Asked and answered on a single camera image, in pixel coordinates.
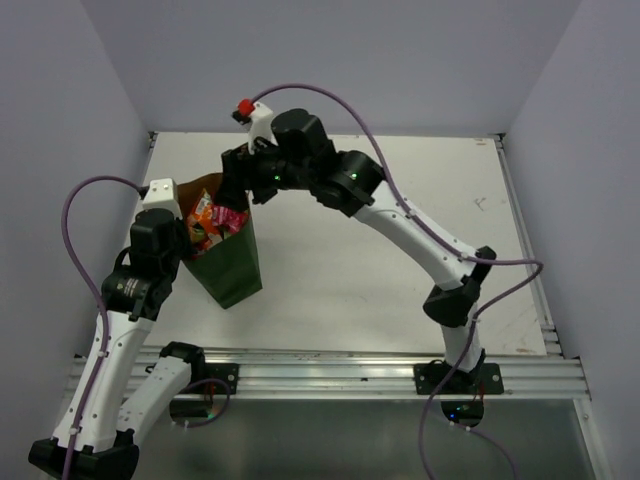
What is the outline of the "orange snack packet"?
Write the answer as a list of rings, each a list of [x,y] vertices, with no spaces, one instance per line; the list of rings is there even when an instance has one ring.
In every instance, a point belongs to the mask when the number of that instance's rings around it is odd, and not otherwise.
[[[190,239],[193,244],[201,241],[208,235],[219,235],[222,237],[220,232],[212,224],[212,206],[213,201],[211,195],[206,189],[203,189],[186,219]]]

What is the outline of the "pink candy packet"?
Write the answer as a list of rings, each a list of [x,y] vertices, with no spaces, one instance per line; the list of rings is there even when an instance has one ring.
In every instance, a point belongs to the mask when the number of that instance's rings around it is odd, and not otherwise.
[[[249,218],[248,211],[236,211],[220,205],[212,206],[212,224],[222,237],[239,233]]]

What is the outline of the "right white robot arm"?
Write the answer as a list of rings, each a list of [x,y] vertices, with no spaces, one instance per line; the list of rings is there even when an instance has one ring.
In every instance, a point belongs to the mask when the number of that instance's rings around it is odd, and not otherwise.
[[[472,316],[495,251],[463,244],[460,253],[447,252],[419,228],[418,211],[395,198],[382,166],[361,151],[337,150],[321,120],[308,111],[276,115],[258,103],[239,107],[232,116],[248,140],[223,153],[217,202],[244,209],[247,193],[252,203],[264,204],[281,190],[306,190],[324,207],[386,237],[434,282],[423,311],[442,330],[447,384],[461,393],[476,386],[485,350]]]

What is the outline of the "green paper bag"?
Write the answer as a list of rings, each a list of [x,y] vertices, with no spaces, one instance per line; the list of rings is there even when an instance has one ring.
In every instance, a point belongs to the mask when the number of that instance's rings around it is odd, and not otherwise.
[[[211,195],[213,205],[219,205],[215,195],[221,182],[222,175],[213,173],[178,186],[179,205],[185,224],[203,189]],[[239,233],[222,237],[220,244],[202,256],[184,260],[187,270],[223,309],[240,303],[262,289],[251,212],[248,209],[243,211],[248,211],[250,218]]]

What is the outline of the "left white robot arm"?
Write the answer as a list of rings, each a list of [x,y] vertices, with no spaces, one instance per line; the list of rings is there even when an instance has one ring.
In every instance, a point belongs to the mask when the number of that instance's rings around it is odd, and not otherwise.
[[[189,250],[186,228],[171,211],[154,208],[137,214],[129,247],[103,281],[104,309],[74,396],[51,437],[33,443],[28,455],[32,465],[56,479],[129,479],[144,438],[173,397],[205,386],[203,350],[171,342],[138,389],[124,395]]]

